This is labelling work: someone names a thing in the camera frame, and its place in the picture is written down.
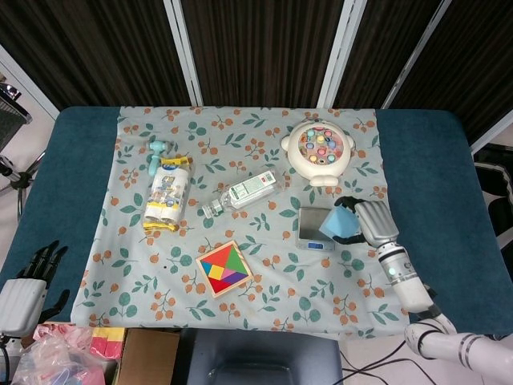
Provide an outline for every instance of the bottle label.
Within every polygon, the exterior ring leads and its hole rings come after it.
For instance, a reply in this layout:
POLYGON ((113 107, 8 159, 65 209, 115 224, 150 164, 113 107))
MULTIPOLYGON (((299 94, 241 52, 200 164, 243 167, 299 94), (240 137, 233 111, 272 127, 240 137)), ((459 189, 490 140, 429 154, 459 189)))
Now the bottle label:
POLYGON ((245 180, 244 182, 235 184, 229 189, 232 203, 245 201, 250 196, 258 194, 261 190, 266 189, 275 182, 276 179, 274 178, 273 173, 266 171, 251 179, 245 180))

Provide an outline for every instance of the blue sponge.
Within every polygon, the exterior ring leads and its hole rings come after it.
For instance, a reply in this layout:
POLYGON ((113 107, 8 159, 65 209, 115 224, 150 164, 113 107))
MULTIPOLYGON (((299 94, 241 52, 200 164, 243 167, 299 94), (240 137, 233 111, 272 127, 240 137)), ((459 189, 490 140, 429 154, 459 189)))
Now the blue sponge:
POLYGON ((356 215, 342 206, 332 209, 319 230, 327 237, 349 238, 358 233, 360 224, 356 215))

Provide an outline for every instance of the white toy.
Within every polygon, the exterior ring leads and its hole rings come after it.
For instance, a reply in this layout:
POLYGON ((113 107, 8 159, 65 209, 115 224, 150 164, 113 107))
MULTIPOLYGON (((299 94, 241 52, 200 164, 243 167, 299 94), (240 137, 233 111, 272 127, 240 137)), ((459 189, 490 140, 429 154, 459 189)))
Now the white toy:
POLYGON ((336 186, 351 158, 354 140, 330 122, 298 124, 281 140, 290 164, 312 186, 336 186))

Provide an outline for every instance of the digital scale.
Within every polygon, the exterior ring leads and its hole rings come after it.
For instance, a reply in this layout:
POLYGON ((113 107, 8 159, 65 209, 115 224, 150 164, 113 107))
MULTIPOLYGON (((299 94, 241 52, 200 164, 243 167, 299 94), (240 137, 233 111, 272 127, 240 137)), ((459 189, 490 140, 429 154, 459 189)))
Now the digital scale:
POLYGON ((335 242, 319 231, 328 216, 329 209, 301 207, 299 209, 299 230, 297 248, 312 251, 334 251, 335 242))

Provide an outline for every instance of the cardboard box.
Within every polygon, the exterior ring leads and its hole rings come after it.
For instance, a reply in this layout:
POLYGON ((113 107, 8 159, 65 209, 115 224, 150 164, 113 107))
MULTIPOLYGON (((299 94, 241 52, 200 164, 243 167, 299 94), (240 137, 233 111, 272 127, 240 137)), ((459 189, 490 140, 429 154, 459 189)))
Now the cardboard box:
POLYGON ((129 329, 125 338, 118 384, 169 385, 180 335, 149 329, 129 329))

